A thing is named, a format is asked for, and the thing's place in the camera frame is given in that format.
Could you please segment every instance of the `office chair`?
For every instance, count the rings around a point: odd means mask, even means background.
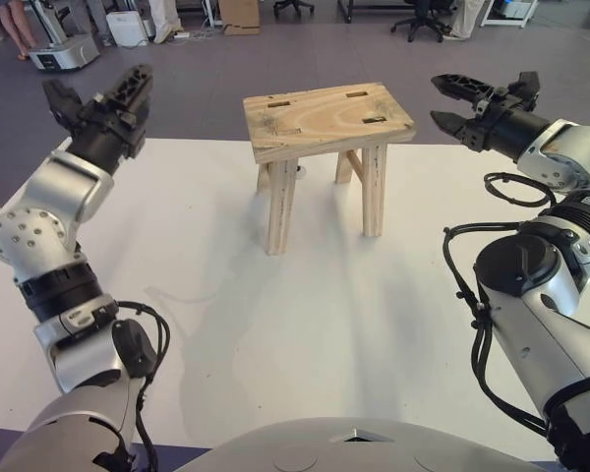
[[[449,27],[438,21],[435,11],[449,12],[452,0],[405,0],[405,2],[415,5],[415,17],[397,22],[391,27],[391,32],[395,32],[399,26],[410,25],[411,29],[409,30],[407,40],[413,42],[417,30],[421,27],[426,27],[437,34],[438,42],[442,42],[443,34],[449,31]]]
[[[278,0],[273,4],[273,14],[277,18],[279,16],[279,11],[284,10],[286,7],[292,5],[295,8],[295,13],[297,13],[298,17],[302,16],[302,10],[300,7],[306,7],[310,9],[311,15],[315,13],[315,5],[312,5],[308,2],[304,2],[303,0]]]

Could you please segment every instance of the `gray floor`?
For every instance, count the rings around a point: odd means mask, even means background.
[[[84,70],[60,77],[89,96],[125,68],[151,64],[151,138],[246,140],[246,96],[380,81],[418,123],[417,143],[449,143],[429,110],[469,107],[431,86],[431,76],[447,72],[504,85],[519,71],[537,70],[543,84],[537,112],[590,124],[590,0],[546,0],[526,29],[485,27],[468,42],[443,44],[427,30],[411,44],[406,30],[391,35],[390,24],[404,12],[359,14],[346,25],[334,0],[316,4],[313,18],[298,21],[284,12],[276,22],[267,0],[260,35],[106,49]],[[200,23],[192,15],[183,19],[189,29]],[[41,82],[49,76],[15,56],[12,43],[0,43],[0,204],[65,135],[44,101]]]

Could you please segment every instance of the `white device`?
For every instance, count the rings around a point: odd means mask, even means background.
[[[91,34],[68,36],[61,26],[57,11],[47,0],[30,2],[41,22],[49,43],[29,51],[32,63],[41,71],[75,71],[100,55]]]
[[[119,46],[136,47],[148,44],[147,31],[138,12],[114,12],[107,15],[109,30]]]
[[[61,44],[50,44],[29,51],[30,60],[41,71],[81,69],[100,55],[91,34],[68,37]]]
[[[501,6],[501,13],[507,18],[522,20],[526,17],[530,8],[531,2],[504,0]]]

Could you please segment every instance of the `cardboard box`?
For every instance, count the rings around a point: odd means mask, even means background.
[[[225,34],[258,34],[260,32],[258,0],[219,0],[218,6]]]

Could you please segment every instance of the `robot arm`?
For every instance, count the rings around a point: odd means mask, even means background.
[[[128,446],[137,421],[144,430],[142,395],[160,353],[140,324],[116,314],[122,307],[150,309],[117,303],[101,290],[77,231],[109,194],[121,159],[144,145],[151,87],[149,66],[134,67],[85,105],[59,81],[44,83],[72,142],[54,150],[0,214],[0,260],[13,267],[39,320],[34,332],[63,395],[32,422],[0,471],[131,468]]]
[[[590,127],[533,115],[535,73],[508,88],[456,75],[433,83],[471,101],[476,113],[466,120],[432,112],[443,131],[473,150],[503,153],[531,179],[566,194],[480,253],[482,303],[473,312],[493,328],[562,464],[590,472],[590,326],[571,318],[590,281]]]

